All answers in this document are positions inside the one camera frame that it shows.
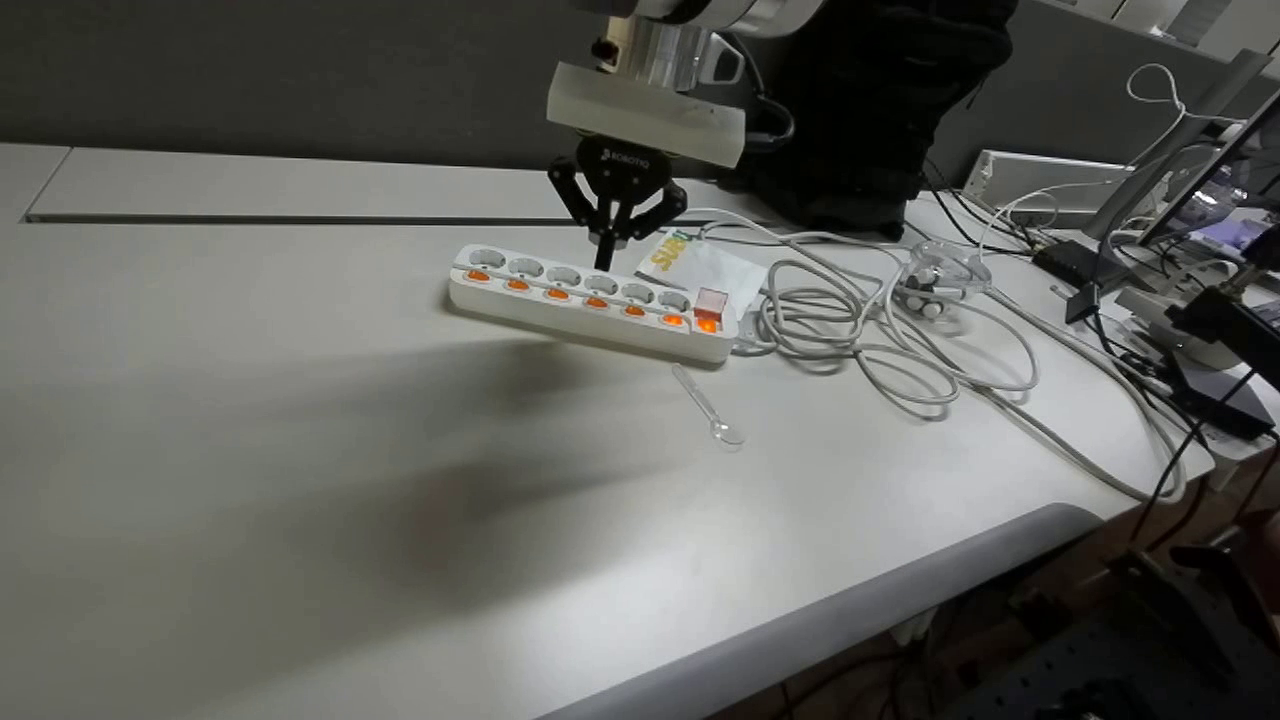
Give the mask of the robot arm with white link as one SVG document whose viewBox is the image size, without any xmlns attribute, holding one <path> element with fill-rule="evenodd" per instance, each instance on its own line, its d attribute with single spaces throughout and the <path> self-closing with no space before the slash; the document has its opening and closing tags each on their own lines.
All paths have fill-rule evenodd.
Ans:
<svg viewBox="0 0 1280 720">
<path fill-rule="evenodd" d="M 777 40 L 800 33 L 823 0 L 570 0 L 600 17 L 594 60 L 609 77 L 671 91 L 712 83 L 716 44 L 734 34 Z"/>
</svg>

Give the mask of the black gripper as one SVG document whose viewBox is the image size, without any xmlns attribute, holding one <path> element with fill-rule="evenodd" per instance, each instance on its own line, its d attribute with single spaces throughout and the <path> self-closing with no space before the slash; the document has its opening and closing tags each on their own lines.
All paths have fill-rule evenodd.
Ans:
<svg viewBox="0 0 1280 720">
<path fill-rule="evenodd" d="M 595 273 L 614 267 L 618 243 L 645 241 L 688 206 L 663 151 L 609 135 L 585 135 L 571 155 L 550 167 L 550 179 L 595 241 Z"/>
</svg>

